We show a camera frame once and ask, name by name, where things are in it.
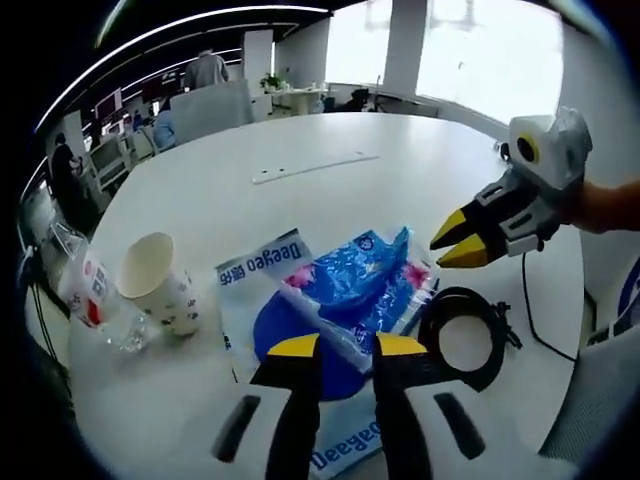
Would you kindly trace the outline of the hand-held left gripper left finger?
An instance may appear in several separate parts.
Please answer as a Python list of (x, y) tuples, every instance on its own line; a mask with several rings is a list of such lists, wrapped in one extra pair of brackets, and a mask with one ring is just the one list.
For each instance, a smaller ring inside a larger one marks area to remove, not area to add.
[(269, 349), (247, 384), (218, 392), (194, 424), (196, 479), (306, 479), (319, 428), (319, 336)]

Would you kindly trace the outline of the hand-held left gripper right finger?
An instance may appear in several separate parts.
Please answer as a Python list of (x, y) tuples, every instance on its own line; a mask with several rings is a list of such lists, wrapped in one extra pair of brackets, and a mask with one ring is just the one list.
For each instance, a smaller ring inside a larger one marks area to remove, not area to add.
[(444, 381), (412, 337), (378, 333), (373, 383), (390, 479), (509, 479), (508, 432), (472, 388)]

